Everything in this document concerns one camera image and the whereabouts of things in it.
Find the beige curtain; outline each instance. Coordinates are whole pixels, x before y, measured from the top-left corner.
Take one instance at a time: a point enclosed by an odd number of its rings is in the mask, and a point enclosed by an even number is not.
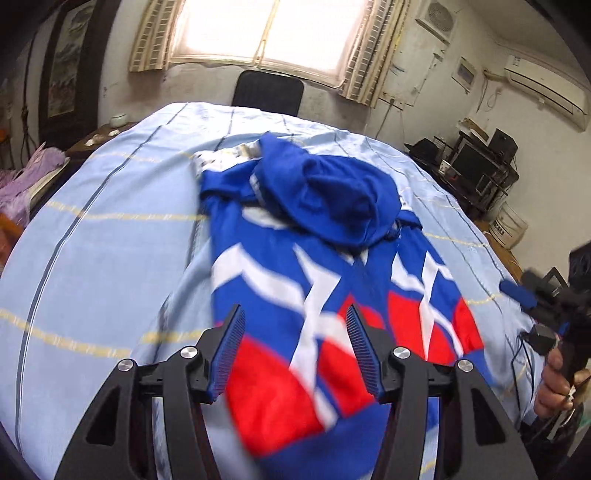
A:
[[[340,94],[375,107],[396,51],[410,0],[373,0],[363,19]]]
[[[174,27],[184,0],[150,0],[135,38],[130,72],[166,70]]]

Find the hanging picture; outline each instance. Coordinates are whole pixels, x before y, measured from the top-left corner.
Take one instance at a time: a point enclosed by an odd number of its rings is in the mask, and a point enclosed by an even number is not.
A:
[[[66,150],[97,128],[100,75],[120,0],[66,0],[47,45],[39,136]]]
[[[74,111],[82,44],[95,6],[96,0],[90,0],[70,10],[61,25],[49,80],[48,117]]]

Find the purple blanket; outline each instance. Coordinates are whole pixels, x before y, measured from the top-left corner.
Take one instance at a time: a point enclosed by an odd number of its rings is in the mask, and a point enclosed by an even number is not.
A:
[[[23,227],[29,224],[30,217],[31,199],[27,190],[66,161],[64,152],[44,146],[45,143],[36,150],[20,174],[6,172],[0,176],[0,212]]]

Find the metal screw cap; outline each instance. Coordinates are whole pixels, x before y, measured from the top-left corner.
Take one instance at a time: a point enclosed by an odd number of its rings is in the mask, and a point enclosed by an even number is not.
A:
[[[183,358],[193,358],[199,353],[199,351],[194,346],[186,346],[181,350],[181,356]]]
[[[404,360],[405,358],[408,358],[410,356],[410,350],[406,347],[403,346],[397,346],[392,353],[394,354],[394,356]]]
[[[474,365],[469,360],[460,360],[457,363],[457,367],[462,370],[463,372],[471,372],[474,370]]]
[[[122,372],[127,372],[134,367],[134,363],[129,359],[126,358],[117,364],[117,368]]]

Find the speaker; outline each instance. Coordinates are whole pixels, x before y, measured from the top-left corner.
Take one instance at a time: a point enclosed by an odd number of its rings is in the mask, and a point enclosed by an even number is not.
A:
[[[492,136],[488,148],[497,156],[500,162],[505,164],[511,163],[511,160],[513,160],[513,157],[517,153],[515,140],[498,128]]]

